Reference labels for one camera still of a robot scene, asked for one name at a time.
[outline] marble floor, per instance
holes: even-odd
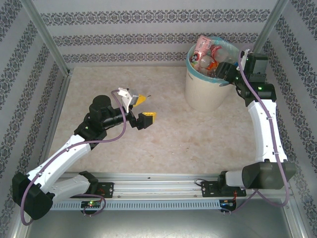
[[[157,112],[155,123],[140,131],[128,124],[121,139],[99,144],[69,172],[203,174],[253,163],[254,131],[244,101],[232,90],[216,111],[200,113],[185,101],[185,78],[185,67],[76,67],[50,155],[73,134],[95,96],[123,87],[150,95],[133,112]],[[105,139],[121,130],[108,130]]]

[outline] trash bin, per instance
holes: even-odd
[[[211,37],[215,45],[221,45],[229,51],[230,54],[237,56],[239,50],[232,44],[222,40],[219,37]],[[185,99],[187,103],[200,112],[212,112],[216,110],[230,91],[234,88],[219,78],[210,78],[197,72],[190,64],[189,58],[193,55],[195,45],[189,50],[186,57],[186,86]]]

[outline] pink package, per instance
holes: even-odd
[[[191,65],[194,67],[195,70],[200,70],[200,60],[203,56],[205,56],[208,52],[208,50],[211,47],[211,39],[209,39],[206,36],[201,35],[196,43],[194,54],[190,58]]]

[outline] white bucket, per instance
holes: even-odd
[[[189,62],[189,57],[192,56],[194,48],[195,46],[190,49],[186,57],[185,99],[197,111],[212,112],[221,105],[234,86],[228,85],[224,80],[206,77],[197,72]]]

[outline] wall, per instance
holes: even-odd
[[[35,0],[70,68],[184,65],[200,34],[255,42],[276,0]]]
[[[0,238],[19,208],[15,173],[42,156],[64,76],[18,0],[0,0]]]
[[[291,186],[309,237],[317,237],[316,2],[289,1],[264,46],[283,146],[298,169]]]

